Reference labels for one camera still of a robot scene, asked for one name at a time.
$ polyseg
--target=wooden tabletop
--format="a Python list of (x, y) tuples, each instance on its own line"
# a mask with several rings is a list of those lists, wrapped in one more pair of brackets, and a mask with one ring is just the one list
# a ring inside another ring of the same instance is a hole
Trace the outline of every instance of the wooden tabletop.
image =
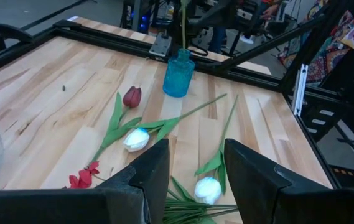
[[(84, 26), (153, 42), (148, 35), (78, 18)], [(224, 60), (218, 54), (214, 59)], [(266, 72), (252, 63), (241, 66)], [(116, 93), (142, 88), (141, 104), (125, 120), (142, 122), (179, 116), (227, 93), (216, 103), (183, 119), (170, 139), (170, 171), (193, 193), (197, 168), (214, 155), (221, 131), (239, 95), (228, 138), (327, 187), (316, 156), (280, 93), (195, 72), (188, 94), (172, 98), (162, 91), (166, 64), (56, 37), (0, 69), (0, 134), (5, 154), (0, 189), (48, 189), (70, 186), (99, 148), (113, 112)], [(122, 140), (100, 157), (99, 176), (107, 179), (137, 158)], [(93, 187), (100, 183), (94, 179)], [(234, 203), (227, 187), (219, 203)], [(218, 223), (241, 223), (238, 213)]]

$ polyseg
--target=red tulip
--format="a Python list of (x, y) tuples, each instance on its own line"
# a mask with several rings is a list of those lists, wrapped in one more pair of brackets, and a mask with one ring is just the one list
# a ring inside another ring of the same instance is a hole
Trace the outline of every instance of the red tulip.
[(69, 175), (70, 188), (86, 189), (91, 187), (92, 175), (100, 173), (96, 169), (99, 165), (98, 161), (92, 162), (86, 169), (78, 171), (78, 178), (75, 175)]
[(141, 88), (135, 88), (135, 86), (132, 86), (123, 97), (124, 105), (130, 108), (137, 107), (141, 102), (141, 95)]

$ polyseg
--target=wooden table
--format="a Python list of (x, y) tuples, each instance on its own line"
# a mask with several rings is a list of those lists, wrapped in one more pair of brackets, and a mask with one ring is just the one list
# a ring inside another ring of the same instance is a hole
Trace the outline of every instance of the wooden table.
[[(148, 35), (78, 18), (84, 26), (153, 42)], [(222, 55), (209, 57), (224, 60)], [(244, 68), (269, 73), (246, 62)], [(98, 149), (113, 112), (116, 92), (142, 88), (139, 107), (126, 120), (173, 118), (214, 97), (228, 95), (183, 119), (169, 135), (170, 172), (193, 193), (197, 168), (214, 155), (221, 131), (239, 95), (227, 137), (283, 166), (331, 187), (302, 130), (280, 93), (195, 72), (184, 98), (162, 91), (166, 64), (57, 37), (0, 68), (0, 134), (5, 147), (0, 189), (70, 186)], [(129, 153), (123, 140), (100, 157), (99, 176), (107, 179), (142, 152)], [(94, 179), (93, 187), (101, 181)], [(230, 186), (219, 203), (234, 203)], [(238, 213), (218, 223), (241, 223)]]

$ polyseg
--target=black metal frame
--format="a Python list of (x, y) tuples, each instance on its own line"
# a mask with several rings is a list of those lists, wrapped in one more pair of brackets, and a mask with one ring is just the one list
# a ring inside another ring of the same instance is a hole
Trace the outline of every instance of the black metal frame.
[[(217, 77), (227, 78), (236, 82), (247, 83), (249, 85), (258, 86), (260, 88), (265, 88), (272, 91), (281, 92), (286, 101), (290, 103), (288, 96), (292, 95), (292, 85), (291, 81), (294, 82), (296, 78), (296, 67), (302, 63), (309, 63), (314, 57), (316, 52), (319, 50), (334, 25), (337, 24), (338, 20), (342, 14), (348, 8), (349, 0), (331, 0), (329, 1), (329, 8), (326, 10), (324, 15), (319, 16), (317, 19), (303, 24), (297, 30), (289, 32), (287, 34), (281, 35), (265, 44), (256, 47), (245, 54), (242, 54), (236, 58), (231, 58), (225, 60), (224, 62), (217, 62), (209, 58), (203, 58), (196, 55), (192, 55), (192, 60), (196, 63), (195, 70), (209, 75), (214, 75)], [(292, 66), (286, 73), (283, 79), (272, 77), (267, 74), (262, 74), (245, 68), (237, 67), (240, 63), (243, 63), (250, 58), (253, 58), (259, 54), (262, 54), (269, 49), (279, 45), (296, 35), (299, 35), (308, 30), (312, 30), (311, 35), (305, 42), (302, 50), (293, 61)], [(107, 49), (113, 49), (127, 54), (132, 54), (139, 57), (146, 57), (149, 59), (157, 60), (160, 62), (167, 62), (168, 57), (157, 57), (149, 53), (151, 44), (141, 42), (138, 40), (133, 40), (127, 37), (121, 37), (116, 34), (110, 34), (100, 30), (91, 29), (84, 27), (81, 24), (70, 21), (59, 21), (52, 27), (32, 36), (29, 42), (20, 42), (13, 45), (7, 49), (0, 50), (0, 68), (13, 60), (19, 58), (20, 56), (34, 50), (36, 47), (42, 45), (43, 43), (49, 41), (50, 39), (61, 36), (68, 39), (77, 40), (80, 42), (85, 42), (92, 45), (97, 45), (99, 47), (104, 47)], [(328, 91), (321, 88), (306, 88), (305, 99), (309, 101), (317, 101), (321, 103), (326, 103), (330, 105), (335, 105), (337, 107), (354, 107), (343, 100), (336, 92)], [(317, 156), (322, 168), (324, 169), (327, 177), (329, 178), (332, 186), (334, 188), (341, 187), (338, 180), (333, 175), (330, 167), (327, 165), (322, 153), (319, 151), (314, 139), (311, 137), (310, 133), (305, 127), (303, 120), (297, 117), (297, 122), (301, 127), (303, 133), (305, 134), (307, 140), (310, 142), (311, 148), (313, 149), (315, 155)]]

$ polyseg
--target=tulip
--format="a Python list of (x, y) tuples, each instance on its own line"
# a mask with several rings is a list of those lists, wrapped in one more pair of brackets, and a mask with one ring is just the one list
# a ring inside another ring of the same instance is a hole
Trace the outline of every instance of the tulip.
[(135, 108), (141, 102), (141, 88), (132, 86), (123, 97), (123, 104), (128, 108)]
[(195, 198), (198, 202), (213, 205), (221, 196), (221, 184), (213, 177), (199, 180), (195, 188)]
[(135, 152), (146, 146), (149, 137), (145, 129), (137, 128), (126, 137), (123, 144), (129, 152)]

